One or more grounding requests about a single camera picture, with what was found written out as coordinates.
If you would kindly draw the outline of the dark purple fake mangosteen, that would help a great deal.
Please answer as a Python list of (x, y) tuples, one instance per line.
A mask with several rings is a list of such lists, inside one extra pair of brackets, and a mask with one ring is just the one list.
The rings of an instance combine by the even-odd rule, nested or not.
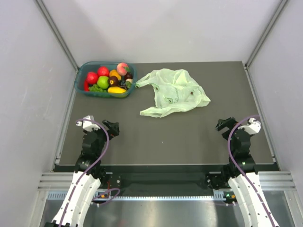
[(111, 76), (108, 78), (108, 85), (110, 87), (117, 87), (119, 86), (119, 79), (116, 76)]

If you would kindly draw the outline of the green fake apple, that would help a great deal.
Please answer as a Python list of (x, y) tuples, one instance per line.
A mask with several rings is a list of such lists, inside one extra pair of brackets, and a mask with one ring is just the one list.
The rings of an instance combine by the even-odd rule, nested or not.
[(97, 85), (98, 85), (101, 89), (107, 89), (107, 88), (109, 87), (108, 77), (107, 77), (107, 76), (100, 76), (100, 77), (98, 78)]

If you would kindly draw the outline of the light green plastic bag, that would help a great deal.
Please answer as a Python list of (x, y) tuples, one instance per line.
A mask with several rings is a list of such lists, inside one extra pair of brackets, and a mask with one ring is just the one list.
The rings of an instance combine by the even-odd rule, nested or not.
[(187, 70), (153, 70), (139, 79), (137, 88), (151, 85), (155, 106), (140, 111), (141, 116), (163, 118), (172, 113), (205, 107), (211, 100)]

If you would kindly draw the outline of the pink fake peach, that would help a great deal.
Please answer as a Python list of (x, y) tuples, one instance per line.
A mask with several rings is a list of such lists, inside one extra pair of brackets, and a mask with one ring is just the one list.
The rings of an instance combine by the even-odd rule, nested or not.
[(130, 68), (126, 63), (122, 62), (117, 65), (116, 71), (119, 75), (125, 76), (128, 72), (130, 72)]

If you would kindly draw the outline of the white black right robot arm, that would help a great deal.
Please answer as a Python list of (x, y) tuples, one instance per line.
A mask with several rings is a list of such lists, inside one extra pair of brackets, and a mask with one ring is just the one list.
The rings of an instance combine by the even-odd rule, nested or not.
[(238, 122), (235, 118), (219, 119), (216, 130), (227, 140), (229, 163), (223, 167), (220, 182), (214, 188), (230, 187), (241, 210), (246, 227), (278, 227), (260, 184), (255, 170), (255, 161), (250, 154), (251, 137), (261, 130), (258, 115)]

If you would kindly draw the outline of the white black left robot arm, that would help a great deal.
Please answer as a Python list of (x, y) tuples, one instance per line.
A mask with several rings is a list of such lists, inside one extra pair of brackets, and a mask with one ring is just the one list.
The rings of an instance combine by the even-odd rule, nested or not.
[(94, 121), (88, 115), (76, 121), (84, 131), (81, 152), (76, 161), (68, 192), (51, 222), (46, 227), (82, 227), (97, 189), (108, 183), (109, 177), (101, 165), (109, 141), (120, 133), (118, 122)]

